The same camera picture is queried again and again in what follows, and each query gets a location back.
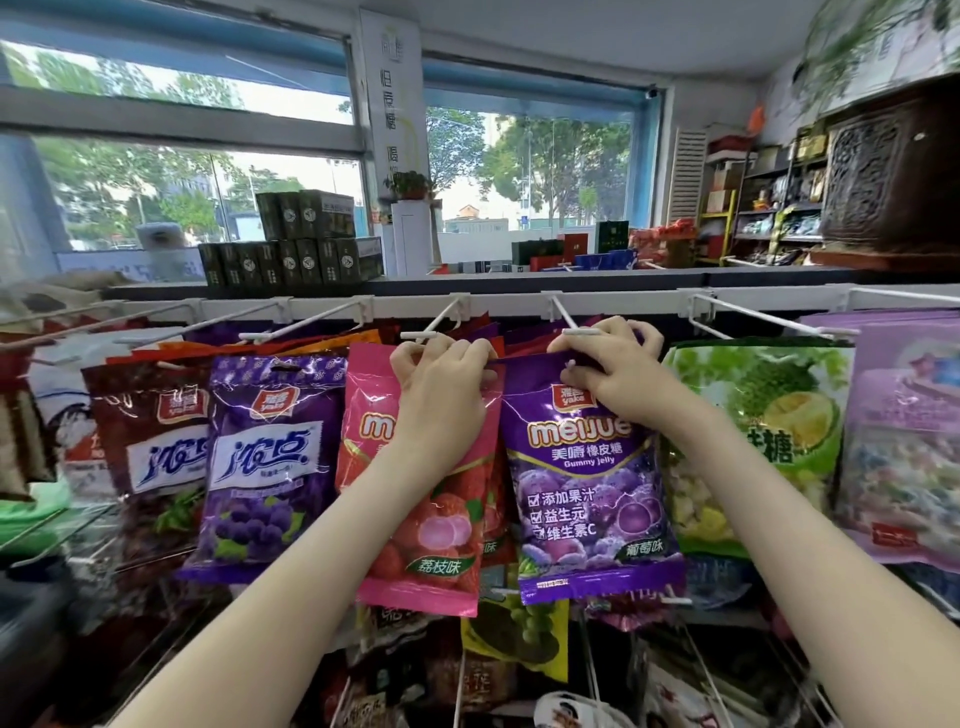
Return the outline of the dark counter ledge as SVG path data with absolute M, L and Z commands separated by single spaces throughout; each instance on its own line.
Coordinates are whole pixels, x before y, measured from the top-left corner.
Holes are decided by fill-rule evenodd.
M 300 284 L 292 288 L 210 287 L 205 282 L 155 282 L 112 286 L 106 300 L 138 303 L 184 299 L 255 300 L 273 297 L 348 298 L 356 295 L 402 297 L 562 293 L 660 292 L 681 288 L 727 288 L 813 285 L 960 284 L 960 270 L 949 272 L 865 271 L 835 266 L 695 268 L 676 270 L 444 273 L 422 277 L 378 277 L 352 285 Z

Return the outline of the pile of red gift boxes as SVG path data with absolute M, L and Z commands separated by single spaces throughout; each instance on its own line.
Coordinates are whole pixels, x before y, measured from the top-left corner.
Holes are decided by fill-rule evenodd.
M 636 269 L 688 269 L 697 262 L 698 237 L 695 220 L 680 218 L 666 225 L 631 229 L 628 247 Z

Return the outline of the goods shelving unit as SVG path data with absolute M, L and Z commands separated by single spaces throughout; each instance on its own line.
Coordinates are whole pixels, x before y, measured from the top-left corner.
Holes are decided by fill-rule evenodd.
M 696 262 L 801 266 L 822 243 L 831 135 L 800 127 L 786 145 L 726 135 L 706 147 Z

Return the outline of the small potted plant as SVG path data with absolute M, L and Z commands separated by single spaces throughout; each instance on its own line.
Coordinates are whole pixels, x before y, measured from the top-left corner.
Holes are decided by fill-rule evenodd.
M 393 172 L 383 183 L 393 202 L 430 201 L 435 193 L 433 180 L 417 171 Z

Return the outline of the light purple candy bag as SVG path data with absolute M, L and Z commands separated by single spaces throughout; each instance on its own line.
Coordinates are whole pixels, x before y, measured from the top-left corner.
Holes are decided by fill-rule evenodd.
M 852 342 L 826 475 L 791 479 L 876 561 L 960 575 L 960 311 L 894 308 L 798 319 Z

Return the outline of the green plastic bag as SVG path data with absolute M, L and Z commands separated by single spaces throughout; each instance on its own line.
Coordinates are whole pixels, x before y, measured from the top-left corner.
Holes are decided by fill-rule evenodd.
M 26 499 L 0 493 L 0 557 L 33 557 L 54 546 L 70 509 L 66 480 L 30 483 Z

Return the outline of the dark carved wooden cabinet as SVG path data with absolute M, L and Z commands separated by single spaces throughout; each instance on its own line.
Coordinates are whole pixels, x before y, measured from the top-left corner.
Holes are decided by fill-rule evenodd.
M 818 265 L 960 276 L 960 71 L 825 116 Z

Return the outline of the blue gift boxes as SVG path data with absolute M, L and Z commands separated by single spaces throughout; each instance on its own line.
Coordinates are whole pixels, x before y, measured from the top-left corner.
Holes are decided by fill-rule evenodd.
M 612 249 L 605 252 L 575 255 L 573 266 L 584 271 L 630 271 L 637 263 L 634 249 Z

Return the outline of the purple grape gummy bag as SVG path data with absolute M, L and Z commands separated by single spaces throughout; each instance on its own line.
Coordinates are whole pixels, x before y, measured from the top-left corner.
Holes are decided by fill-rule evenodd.
M 519 516 L 526 607 L 625 594 L 680 597 L 687 568 L 666 515 L 660 436 L 562 381 L 570 352 L 503 362 L 499 434 Z

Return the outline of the green grape candy bag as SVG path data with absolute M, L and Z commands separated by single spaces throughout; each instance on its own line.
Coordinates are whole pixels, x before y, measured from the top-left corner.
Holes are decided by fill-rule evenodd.
M 506 569 L 503 584 L 481 588 L 477 613 L 460 623 L 466 651 L 568 683 L 570 601 L 524 604 L 515 568 Z

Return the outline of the black gift box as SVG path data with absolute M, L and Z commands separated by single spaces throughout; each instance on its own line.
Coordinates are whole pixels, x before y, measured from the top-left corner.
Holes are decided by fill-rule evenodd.
M 534 258 L 556 258 L 563 259 L 565 249 L 564 241 L 557 238 L 539 238 L 523 241 L 513 241 L 511 246 L 511 265 L 526 266 L 532 265 Z

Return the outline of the white pedestal stand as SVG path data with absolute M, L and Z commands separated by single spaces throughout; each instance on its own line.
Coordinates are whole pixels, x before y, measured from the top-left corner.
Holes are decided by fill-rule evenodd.
M 390 206 L 396 275 L 419 278 L 434 267 L 433 214 L 427 200 L 397 200 Z

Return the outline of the person's left forearm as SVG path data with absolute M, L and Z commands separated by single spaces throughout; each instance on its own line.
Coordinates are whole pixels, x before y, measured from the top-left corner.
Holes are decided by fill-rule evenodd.
M 287 728 L 379 552 L 477 436 L 397 435 L 107 728 Z

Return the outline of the person's left hand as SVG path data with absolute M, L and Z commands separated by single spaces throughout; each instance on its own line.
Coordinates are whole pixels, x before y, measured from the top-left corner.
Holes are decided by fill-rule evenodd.
M 391 443 L 402 450 L 432 450 L 426 457 L 448 472 L 469 451 L 486 419 L 482 387 L 493 372 L 440 370 L 396 375 L 400 400 Z

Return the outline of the white cartoon snack bag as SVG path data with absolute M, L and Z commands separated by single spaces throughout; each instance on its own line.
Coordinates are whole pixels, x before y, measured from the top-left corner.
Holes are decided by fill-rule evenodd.
M 126 358 L 149 338 L 145 328 L 85 331 L 42 344 L 30 357 L 30 393 L 52 437 L 56 473 L 75 506 L 117 501 L 82 370 Z

